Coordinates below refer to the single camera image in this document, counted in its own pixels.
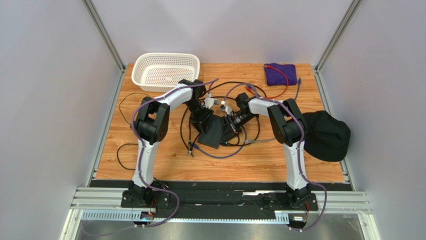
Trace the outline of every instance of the metal profile bar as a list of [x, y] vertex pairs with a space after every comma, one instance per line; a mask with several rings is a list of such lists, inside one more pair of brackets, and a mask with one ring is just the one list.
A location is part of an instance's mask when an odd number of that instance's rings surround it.
[[119, 99], [120, 90], [122, 89], [125, 75], [126, 70], [121, 72], [120, 79], [118, 80], [117, 86], [112, 96], [111, 103], [109, 105], [108, 117], [106, 118], [105, 123], [103, 125], [103, 131], [96, 148], [97, 151], [94, 158], [93, 167], [91, 169], [90, 176], [87, 178], [86, 186], [89, 186], [91, 180], [96, 177], [96, 173], [98, 171], [99, 163], [101, 162], [102, 152], [104, 150], [105, 142], [107, 141], [108, 131], [110, 130], [110, 125], [113, 120], [114, 111], [116, 109], [116, 104]]
[[380, 240], [379, 230], [377, 229], [374, 216], [372, 214], [358, 214], [362, 233], [365, 240]]
[[[122, 208], [122, 194], [126, 188], [79, 187], [71, 203], [71, 209], [146, 211], [149, 208]], [[325, 195], [323, 191], [313, 191], [321, 209]], [[325, 212], [327, 214], [371, 214], [371, 208], [363, 191], [328, 191]], [[275, 213], [295, 213], [295, 211], [275, 211]]]
[[96, 11], [95, 5], [93, 4], [92, 0], [81, 0], [81, 1], [83, 2], [97, 30], [99, 31], [99, 34], [102, 37], [103, 42], [106, 45], [106, 48], [108, 48], [108, 51], [111, 53], [111, 56], [115, 61], [115, 64], [120, 69], [120, 71], [123, 72], [126, 69], [126, 67], [124, 66], [123, 61], [120, 58], [119, 52], [117, 51], [110, 36], [108, 35], [108, 32], [101, 21], [101, 17], [99, 16], [98, 11]]
[[68, 216], [66, 217], [65, 224], [63, 225], [63, 229], [59, 237], [60, 240], [76, 239], [83, 212], [84, 210], [82, 209], [70, 209], [68, 211]]
[[327, 47], [325, 48], [324, 53], [322, 54], [321, 58], [319, 59], [318, 64], [316, 65], [316, 70], [321, 72], [329, 59], [330, 55], [332, 54], [334, 48], [336, 47], [337, 43], [339, 42], [340, 38], [342, 37], [343, 33], [345, 32], [346, 28], [349, 25], [349, 22], [351, 21], [352, 17], [355, 15], [356, 11], [360, 7], [360, 4], [363, 0], [352, 0], [352, 2], [349, 5], [349, 8], [347, 9], [346, 13], [343, 16], [343, 19], [341, 20], [340, 24], [338, 25], [336, 31], [334, 32], [333, 37], [331, 38], [330, 42], [328, 43]]

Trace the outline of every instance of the black hat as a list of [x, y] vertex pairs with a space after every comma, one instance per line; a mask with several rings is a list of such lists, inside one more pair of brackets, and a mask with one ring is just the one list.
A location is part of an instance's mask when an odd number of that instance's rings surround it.
[[351, 130], [326, 111], [303, 113], [307, 123], [304, 149], [326, 162], [342, 161], [348, 152]]

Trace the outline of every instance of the gray wall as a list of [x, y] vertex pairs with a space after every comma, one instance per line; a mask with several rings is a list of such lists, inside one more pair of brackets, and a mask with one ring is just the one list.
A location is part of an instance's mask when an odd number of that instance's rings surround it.
[[202, 63], [316, 64], [351, 0], [94, 0], [127, 63], [149, 52]]
[[381, 237], [425, 239], [426, 1], [364, 0], [322, 72]]
[[80, 0], [0, 3], [0, 238], [58, 239], [119, 71]]

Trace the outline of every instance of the purple towel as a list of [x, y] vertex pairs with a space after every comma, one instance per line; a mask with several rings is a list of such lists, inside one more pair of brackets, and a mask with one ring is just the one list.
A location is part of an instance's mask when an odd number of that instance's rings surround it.
[[266, 84], [268, 86], [274, 85], [287, 85], [286, 78], [277, 70], [267, 68], [266, 66], [274, 67], [284, 73], [288, 78], [288, 85], [296, 85], [298, 83], [298, 76], [296, 75], [296, 66], [294, 64], [281, 65], [278, 63], [265, 64]]

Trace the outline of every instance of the wooden table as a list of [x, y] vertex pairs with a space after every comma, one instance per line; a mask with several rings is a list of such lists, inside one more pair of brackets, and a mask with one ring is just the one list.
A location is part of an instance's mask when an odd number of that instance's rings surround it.
[[[120, 114], [118, 104], [131, 93], [143, 93], [131, 79], [133, 64], [129, 64], [112, 117], [105, 147], [100, 159], [96, 179], [129, 180], [134, 170], [122, 168], [117, 161], [117, 149], [127, 143], [137, 143], [130, 126]], [[320, 94], [314, 78], [312, 67], [309, 64], [296, 64], [297, 76], [301, 77], [302, 84], [297, 98], [297, 104], [302, 113], [323, 110]], [[268, 96], [276, 96], [283, 91], [283, 86], [267, 86], [263, 64], [237, 64], [237, 63], [205, 63], [201, 64], [198, 79], [211, 81], [219, 78], [220, 84], [226, 81], [248, 82], [261, 87]], [[224, 96], [233, 84], [225, 84], [212, 90], [213, 96]], [[297, 85], [289, 86], [286, 93], [280, 98], [294, 98]], [[236, 97], [242, 92], [247, 92], [243, 86], [237, 87], [229, 96]], [[160, 92], [146, 92], [151, 97], [161, 95]], [[145, 97], [142, 94], [133, 94], [121, 104], [121, 110], [129, 120], [134, 110]], [[238, 110], [233, 101], [227, 101], [234, 110]], [[181, 141], [180, 124], [186, 109], [184, 104], [170, 113], [168, 133], [161, 142], [155, 160], [154, 176], [166, 181], [247, 181], [247, 182], [284, 182], [287, 170], [284, 152], [277, 141], [259, 142], [245, 146], [237, 155], [215, 159], [208, 157], [194, 149], [194, 158], [188, 156], [188, 151]], [[222, 115], [219, 107], [214, 106], [215, 114]], [[189, 139], [188, 130], [189, 114], [183, 121], [183, 137]], [[259, 140], [273, 138], [269, 118], [260, 116]], [[256, 119], [246, 125], [247, 139], [253, 139], [258, 131]], [[192, 128], [192, 140], [197, 131]], [[226, 156], [235, 152], [238, 147], [220, 146], [219, 149], [200, 146], [206, 152], [215, 156]], [[119, 151], [122, 164], [128, 168], [135, 168], [138, 154], [137, 145], [127, 145]], [[310, 180], [317, 182], [344, 182], [341, 166], [338, 162], [320, 161], [307, 152], [304, 153], [306, 173]]]

